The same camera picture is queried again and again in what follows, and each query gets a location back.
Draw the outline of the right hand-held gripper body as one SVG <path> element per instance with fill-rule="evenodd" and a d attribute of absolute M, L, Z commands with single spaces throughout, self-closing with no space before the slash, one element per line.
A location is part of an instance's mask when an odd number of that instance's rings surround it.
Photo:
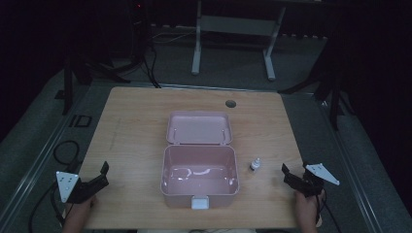
<path fill-rule="evenodd" d="M 305 197 L 320 195 L 324 189 L 324 182 L 340 185 L 323 163 L 304 165 L 302 178 L 297 179 L 295 190 L 301 192 Z"/>

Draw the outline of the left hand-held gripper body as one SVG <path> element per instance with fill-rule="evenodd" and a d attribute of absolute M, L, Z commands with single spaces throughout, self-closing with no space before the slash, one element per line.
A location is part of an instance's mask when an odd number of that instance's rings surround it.
<path fill-rule="evenodd" d="M 77 174 L 61 171 L 55 174 L 62 203 L 82 204 L 97 193 L 90 183 L 83 183 Z"/>

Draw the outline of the pink plastic storage box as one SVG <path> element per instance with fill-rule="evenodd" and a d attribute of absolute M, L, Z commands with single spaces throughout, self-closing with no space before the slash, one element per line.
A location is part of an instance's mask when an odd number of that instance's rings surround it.
<path fill-rule="evenodd" d="M 170 208 L 228 207 L 239 191 L 229 117 L 175 111 L 168 119 L 160 190 Z"/>

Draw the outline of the person's right hand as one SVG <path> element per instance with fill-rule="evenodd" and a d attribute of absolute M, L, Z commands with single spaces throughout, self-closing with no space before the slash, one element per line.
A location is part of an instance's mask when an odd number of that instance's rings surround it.
<path fill-rule="evenodd" d="M 295 198 L 295 217 L 301 228 L 315 227 L 317 224 L 318 211 L 321 201 L 325 198 L 325 192 L 320 195 L 306 197 L 299 191 L 294 192 Z"/>

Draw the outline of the person's left hand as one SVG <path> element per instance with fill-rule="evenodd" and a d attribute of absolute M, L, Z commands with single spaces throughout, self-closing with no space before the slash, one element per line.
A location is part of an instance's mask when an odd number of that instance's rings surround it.
<path fill-rule="evenodd" d="M 81 204 L 68 203 L 66 205 L 65 224 L 83 227 L 96 200 L 96 196 L 93 195 Z"/>

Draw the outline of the black tripod stand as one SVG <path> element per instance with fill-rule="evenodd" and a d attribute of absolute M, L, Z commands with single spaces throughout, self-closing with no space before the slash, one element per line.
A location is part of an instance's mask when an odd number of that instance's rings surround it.
<path fill-rule="evenodd" d="M 314 92 L 318 101 L 325 101 L 331 95 L 328 120 L 334 130 L 338 129 L 337 116 L 340 92 L 350 67 L 350 56 L 343 46 L 328 41 L 312 67 L 308 78 L 292 87 L 279 90 L 280 94 L 293 94 L 313 83 L 319 86 Z"/>
<path fill-rule="evenodd" d="M 74 104 L 73 81 L 89 85 L 93 75 L 126 83 L 120 76 L 145 61 L 149 45 L 149 0 L 79 0 L 79 18 L 64 61 L 63 113 Z"/>

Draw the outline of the metal floor rail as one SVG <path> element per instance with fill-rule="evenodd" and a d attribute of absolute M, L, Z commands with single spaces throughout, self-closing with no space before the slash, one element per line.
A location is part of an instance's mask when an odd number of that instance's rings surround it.
<path fill-rule="evenodd" d="M 111 88 L 80 85 L 62 113 L 57 88 L 46 87 L 0 142 L 0 233 L 60 233 L 60 198 L 51 196 L 55 173 L 86 156 Z"/>
<path fill-rule="evenodd" d="M 345 173 L 347 184 L 353 191 L 353 195 L 357 201 L 368 232 L 382 233 L 382 227 L 372 208 L 367 193 L 363 188 L 360 173 L 356 168 L 356 161 L 352 159 L 352 154 L 349 151 L 349 144 L 344 140 L 343 128 L 339 126 L 338 120 L 333 121 L 330 115 L 332 105 L 327 100 L 317 100 L 317 105 L 320 108 L 326 124 L 328 125 L 328 129 L 332 134 L 332 138 L 338 147 L 339 153 L 337 154 L 337 157 Z"/>

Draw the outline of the white metal desk frame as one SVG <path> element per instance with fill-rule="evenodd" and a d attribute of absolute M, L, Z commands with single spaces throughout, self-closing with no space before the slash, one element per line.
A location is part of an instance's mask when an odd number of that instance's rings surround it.
<path fill-rule="evenodd" d="M 285 12 L 286 8 L 281 7 L 277 13 L 277 18 L 274 20 L 210 16 L 204 15 L 202 13 L 202 0 L 197 0 L 195 47 L 191 65 L 191 73 L 196 76 L 200 72 L 202 50 L 201 33 L 203 31 L 239 35 L 266 36 L 270 38 L 270 41 L 268 46 L 262 51 L 262 56 L 267 78 L 270 81 L 274 81 L 276 79 L 276 75 L 271 54 L 279 35 Z"/>

